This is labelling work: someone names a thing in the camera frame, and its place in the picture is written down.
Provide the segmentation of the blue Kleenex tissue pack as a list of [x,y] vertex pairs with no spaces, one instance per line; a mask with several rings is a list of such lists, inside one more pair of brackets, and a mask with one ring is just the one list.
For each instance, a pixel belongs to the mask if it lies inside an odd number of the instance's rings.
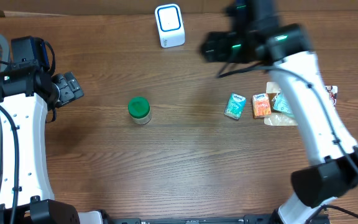
[[235,120],[240,119],[246,105],[246,101],[246,97],[236,93],[231,93],[231,96],[229,97],[226,108],[224,110],[224,115]]

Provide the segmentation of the green lid jar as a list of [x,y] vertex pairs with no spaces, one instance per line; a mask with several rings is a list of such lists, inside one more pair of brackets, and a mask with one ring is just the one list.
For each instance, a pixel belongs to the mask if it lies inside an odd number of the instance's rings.
[[147,124],[152,119],[150,104],[142,96],[133,97],[128,103],[128,112],[136,124]]

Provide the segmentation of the orange white tissue pack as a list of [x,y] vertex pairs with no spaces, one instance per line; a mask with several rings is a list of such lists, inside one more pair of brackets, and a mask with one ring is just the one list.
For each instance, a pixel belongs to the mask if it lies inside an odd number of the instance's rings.
[[272,114],[269,96],[266,93],[252,97],[252,109],[254,118],[263,118]]

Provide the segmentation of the teal tissue pack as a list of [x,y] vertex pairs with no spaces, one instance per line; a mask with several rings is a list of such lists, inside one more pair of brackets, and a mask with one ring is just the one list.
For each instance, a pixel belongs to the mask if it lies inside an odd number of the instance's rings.
[[279,113],[282,113],[288,117],[294,118],[294,114],[284,94],[277,93],[274,96],[272,102],[273,102],[273,109],[275,111],[278,111]]

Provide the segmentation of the beige plastic pouch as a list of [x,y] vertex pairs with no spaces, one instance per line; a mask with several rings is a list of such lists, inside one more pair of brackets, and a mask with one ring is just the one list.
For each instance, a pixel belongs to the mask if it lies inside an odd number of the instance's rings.
[[281,89],[275,82],[267,82],[266,94],[268,94],[270,107],[272,114],[264,118],[264,123],[270,126],[297,126],[297,122],[294,118],[288,117],[273,109],[273,98],[277,93],[280,93]]

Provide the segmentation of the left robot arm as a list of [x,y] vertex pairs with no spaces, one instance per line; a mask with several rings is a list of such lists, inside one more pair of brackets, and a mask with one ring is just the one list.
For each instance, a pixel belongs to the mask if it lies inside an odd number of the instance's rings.
[[0,34],[0,46],[0,223],[110,223],[103,210],[56,201],[48,178],[47,114],[84,95],[74,74],[55,73],[53,48],[41,38],[8,43]]

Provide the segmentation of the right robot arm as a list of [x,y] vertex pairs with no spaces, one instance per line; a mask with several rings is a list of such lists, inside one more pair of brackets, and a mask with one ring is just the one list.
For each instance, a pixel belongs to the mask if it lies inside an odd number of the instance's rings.
[[358,185],[358,143],[342,123],[327,91],[318,57],[299,24],[282,25],[272,1],[234,1],[229,32],[210,32],[201,45],[209,62],[266,71],[279,85],[303,138],[309,167],[291,175],[293,195],[269,223],[311,223]]

